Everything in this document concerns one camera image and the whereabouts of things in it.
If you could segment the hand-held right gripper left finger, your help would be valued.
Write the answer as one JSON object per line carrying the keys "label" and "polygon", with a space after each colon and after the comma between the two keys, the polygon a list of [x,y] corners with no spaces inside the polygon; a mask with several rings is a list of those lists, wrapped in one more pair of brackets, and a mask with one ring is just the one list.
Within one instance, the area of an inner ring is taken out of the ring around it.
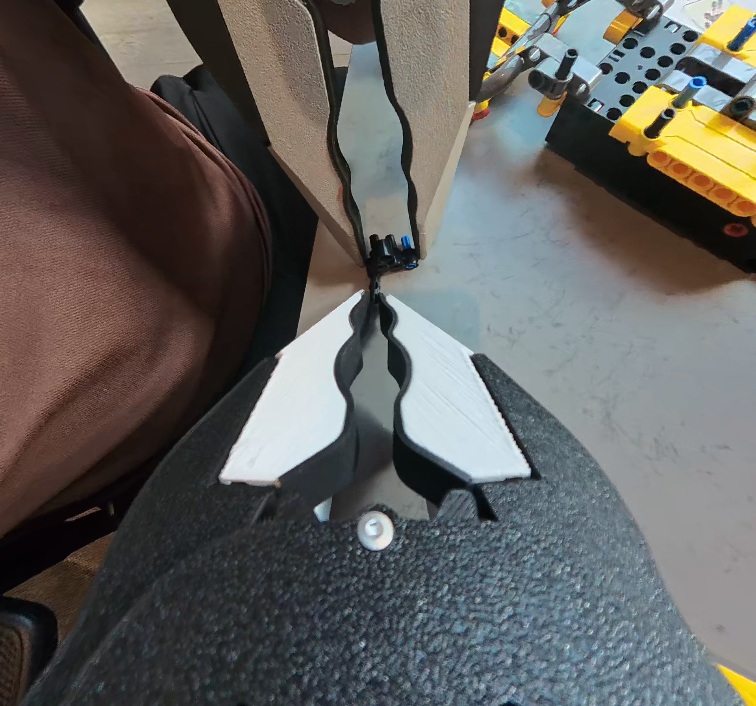
{"label": "hand-held right gripper left finger", "polygon": [[366,324],[367,292],[355,292],[275,356],[220,483],[293,493],[328,520],[358,464],[351,387],[363,369]]}

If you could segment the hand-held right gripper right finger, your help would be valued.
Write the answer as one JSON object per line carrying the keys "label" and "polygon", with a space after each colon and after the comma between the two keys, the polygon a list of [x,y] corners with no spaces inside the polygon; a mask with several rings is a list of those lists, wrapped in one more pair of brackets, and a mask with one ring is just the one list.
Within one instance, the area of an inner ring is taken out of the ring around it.
{"label": "hand-held right gripper right finger", "polygon": [[528,480],[533,470],[475,353],[398,298],[379,297],[387,366],[398,385],[393,463],[403,483],[436,508],[452,491]]}

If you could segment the yellow black brick vehicle model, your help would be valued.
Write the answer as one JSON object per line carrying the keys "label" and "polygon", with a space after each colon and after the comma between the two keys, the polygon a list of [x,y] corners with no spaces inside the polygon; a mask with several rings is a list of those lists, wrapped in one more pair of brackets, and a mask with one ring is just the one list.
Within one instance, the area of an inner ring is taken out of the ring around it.
{"label": "yellow black brick vehicle model", "polygon": [[502,6],[474,119],[526,74],[552,152],[754,275],[754,11],[697,30],[674,2],[542,0],[532,23]]}

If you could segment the person's brown sweater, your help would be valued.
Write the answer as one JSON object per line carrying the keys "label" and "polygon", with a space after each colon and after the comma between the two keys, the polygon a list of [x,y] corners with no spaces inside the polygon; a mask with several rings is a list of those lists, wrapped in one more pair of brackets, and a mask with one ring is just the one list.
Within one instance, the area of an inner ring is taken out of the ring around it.
{"label": "person's brown sweater", "polygon": [[182,435],[271,286],[249,180],[52,0],[1,0],[1,531]]}

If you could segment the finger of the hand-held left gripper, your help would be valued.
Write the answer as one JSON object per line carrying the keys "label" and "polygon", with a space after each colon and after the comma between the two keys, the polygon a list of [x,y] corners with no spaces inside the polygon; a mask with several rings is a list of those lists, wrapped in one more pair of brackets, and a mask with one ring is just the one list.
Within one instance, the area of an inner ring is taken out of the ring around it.
{"label": "finger of the hand-held left gripper", "polygon": [[402,171],[420,259],[440,228],[471,122],[469,0],[376,0],[376,39],[402,127]]}
{"label": "finger of the hand-held left gripper", "polygon": [[364,263],[328,145],[332,108],[315,22],[301,0],[216,0],[271,153],[356,264]]}

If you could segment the black connector with blue pin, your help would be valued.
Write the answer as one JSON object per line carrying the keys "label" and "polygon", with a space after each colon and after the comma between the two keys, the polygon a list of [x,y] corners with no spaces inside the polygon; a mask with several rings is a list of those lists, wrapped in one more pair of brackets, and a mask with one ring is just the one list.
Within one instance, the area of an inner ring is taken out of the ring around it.
{"label": "black connector with blue pin", "polygon": [[392,235],[380,238],[369,237],[370,252],[367,258],[367,273],[371,279],[379,279],[387,273],[403,272],[419,266],[420,255],[412,246],[410,236],[397,241]]}

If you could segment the grey desk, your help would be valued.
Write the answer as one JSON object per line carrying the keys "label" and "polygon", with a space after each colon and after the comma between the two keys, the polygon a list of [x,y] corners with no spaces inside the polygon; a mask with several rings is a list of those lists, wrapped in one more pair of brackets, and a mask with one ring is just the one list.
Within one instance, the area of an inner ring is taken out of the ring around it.
{"label": "grey desk", "polygon": [[597,459],[713,656],[754,678],[754,279],[545,144],[525,78],[469,129],[405,304]]}

